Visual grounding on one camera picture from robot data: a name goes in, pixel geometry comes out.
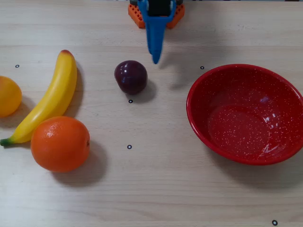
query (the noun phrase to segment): speckled bowl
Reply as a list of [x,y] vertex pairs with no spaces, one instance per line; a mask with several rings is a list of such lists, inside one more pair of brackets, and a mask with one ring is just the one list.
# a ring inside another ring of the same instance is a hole
[[187,115],[205,145],[240,163],[278,163],[303,146],[301,94],[258,66],[224,65],[203,74],[189,91]]

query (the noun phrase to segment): plum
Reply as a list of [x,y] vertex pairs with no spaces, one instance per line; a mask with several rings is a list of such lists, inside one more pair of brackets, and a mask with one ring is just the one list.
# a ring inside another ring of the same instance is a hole
[[122,91],[136,95],[146,87],[147,71],[137,61],[124,61],[116,67],[115,78]]

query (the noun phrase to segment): orange fruit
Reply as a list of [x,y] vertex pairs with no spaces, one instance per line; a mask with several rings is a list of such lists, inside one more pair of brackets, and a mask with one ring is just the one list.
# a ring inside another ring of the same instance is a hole
[[53,117],[34,131],[31,150],[35,161],[54,172],[69,172],[89,155],[89,131],[71,117]]
[[19,86],[10,78],[0,76],[0,117],[6,117],[15,112],[22,101]]

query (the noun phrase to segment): yellow fruit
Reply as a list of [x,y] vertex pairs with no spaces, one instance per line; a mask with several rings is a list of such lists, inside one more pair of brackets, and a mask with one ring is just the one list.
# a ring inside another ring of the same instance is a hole
[[52,82],[44,97],[16,128],[14,134],[0,140],[1,146],[24,143],[31,140],[33,131],[43,121],[61,116],[69,106],[77,82],[77,65],[67,50],[59,53]]
[[10,78],[0,76],[0,117],[15,112],[22,101],[19,86]]

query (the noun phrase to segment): banana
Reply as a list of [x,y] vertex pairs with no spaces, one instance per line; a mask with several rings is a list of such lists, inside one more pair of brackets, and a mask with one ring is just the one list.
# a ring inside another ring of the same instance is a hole
[[0,140],[1,146],[24,143],[31,140],[36,127],[43,121],[61,116],[69,106],[77,82],[77,65],[74,56],[67,50],[59,53],[52,82],[44,97],[16,128],[14,134]]

